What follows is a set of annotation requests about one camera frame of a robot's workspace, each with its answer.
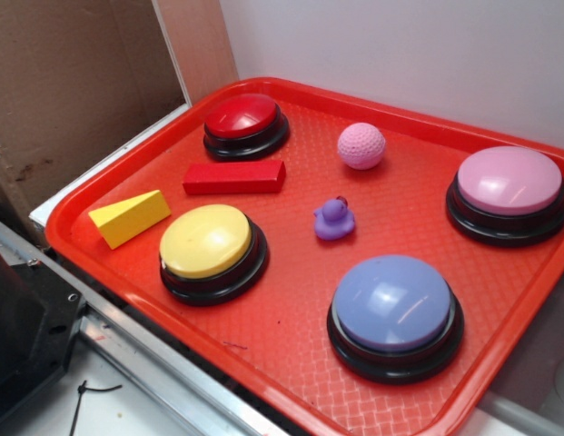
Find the toy block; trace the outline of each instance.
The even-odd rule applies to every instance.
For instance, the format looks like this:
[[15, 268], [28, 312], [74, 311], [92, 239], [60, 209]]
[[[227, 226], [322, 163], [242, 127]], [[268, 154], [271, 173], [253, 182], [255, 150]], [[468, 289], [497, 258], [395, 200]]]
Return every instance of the toy block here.
[[158, 190], [88, 213], [112, 250], [170, 214], [171, 210]]
[[285, 180], [283, 161], [193, 163], [183, 178], [184, 191], [204, 193], [278, 193]]

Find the orange tray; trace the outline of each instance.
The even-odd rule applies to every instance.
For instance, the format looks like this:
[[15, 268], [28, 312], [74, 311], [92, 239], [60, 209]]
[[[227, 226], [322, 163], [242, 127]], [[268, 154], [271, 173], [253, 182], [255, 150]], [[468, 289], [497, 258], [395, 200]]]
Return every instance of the orange tray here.
[[[192, 163], [207, 163], [203, 121], [223, 99], [270, 95], [290, 122], [280, 193], [188, 196]], [[336, 153], [342, 130], [366, 122], [387, 139], [380, 165], [358, 172]], [[205, 98], [67, 196], [47, 224], [50, 244], [126, 302], [311, 433], [447, 434], [459, 428], [564, 271], [564, 229], [527, 248], [495, 248], [458, 233], [445, 193], [460, 163], [496, 144], [549, 155], [564, 175], [564, 151], [382, 104], [278, 79], [232, 84]], [[173, 214], [110, 250], [88, 212], [160, 189]], [[348, 199], [357, 229], [328, 243], [313, 211]], [[186, 211], [238, 207], [265, 232], [269, 267], [246, 294], [219, 306], [189, 307], [161, 283], [159, 242]], [[445, 277], [465, 313], [459, 354], [441, 374], [407, 386], [365, 381], [333, 355], [326, 312], [341, 277], [367, 258], [407, 254]]]

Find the toy duck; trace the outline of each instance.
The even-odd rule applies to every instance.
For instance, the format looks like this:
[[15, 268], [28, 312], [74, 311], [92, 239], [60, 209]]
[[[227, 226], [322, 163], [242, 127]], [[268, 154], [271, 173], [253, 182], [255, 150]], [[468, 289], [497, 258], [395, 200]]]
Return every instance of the toy duck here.
[[328, 200], [324, 206], [314, 211], [316, 235], [326, 241], [333, 241], [346, 236], [354, 230], [354, 214], [348, 209], [344, 197]]

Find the black machine part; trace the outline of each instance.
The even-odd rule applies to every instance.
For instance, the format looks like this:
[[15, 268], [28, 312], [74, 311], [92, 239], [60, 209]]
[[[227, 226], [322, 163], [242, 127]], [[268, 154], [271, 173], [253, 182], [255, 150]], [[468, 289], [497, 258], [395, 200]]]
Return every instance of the black machine part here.
[[83, 308], [49, 268], [0, 255], [0, 422], [66, 373]]

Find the red rectangular block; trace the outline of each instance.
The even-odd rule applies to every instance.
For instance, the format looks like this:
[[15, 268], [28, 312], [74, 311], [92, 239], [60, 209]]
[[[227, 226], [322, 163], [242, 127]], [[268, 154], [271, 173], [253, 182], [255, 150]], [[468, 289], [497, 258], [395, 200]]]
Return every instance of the red rectangular block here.
[[283, 161], [193, 163], [183, 178], [184, 191], [204, 193], [278, 193], [285, 180]]

